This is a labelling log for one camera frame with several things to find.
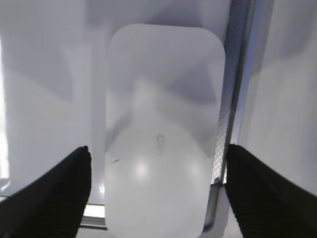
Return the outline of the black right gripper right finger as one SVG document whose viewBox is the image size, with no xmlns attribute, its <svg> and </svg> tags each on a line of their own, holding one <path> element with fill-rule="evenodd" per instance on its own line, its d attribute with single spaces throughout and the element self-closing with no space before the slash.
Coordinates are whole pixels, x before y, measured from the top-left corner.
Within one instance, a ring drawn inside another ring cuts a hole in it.
<svg viewBox="0 0 317 238">
<path fill-rule="evenodd" d="M 315 238 L 317 198 L 240 145 L 226 154 L 225 190 L 245 238 Z"/>
</svg>

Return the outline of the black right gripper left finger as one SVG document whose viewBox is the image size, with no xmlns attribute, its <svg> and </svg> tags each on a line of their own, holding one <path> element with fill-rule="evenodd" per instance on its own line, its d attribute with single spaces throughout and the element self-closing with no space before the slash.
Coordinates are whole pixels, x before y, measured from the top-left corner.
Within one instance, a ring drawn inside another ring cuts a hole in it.
<svg viewBox="0 0 317 238">
<path fill-rule="evenodd" d="M 2 238 L 74 238 L 91 192 L 87 146 L 0 203 Z"/>
</svg>

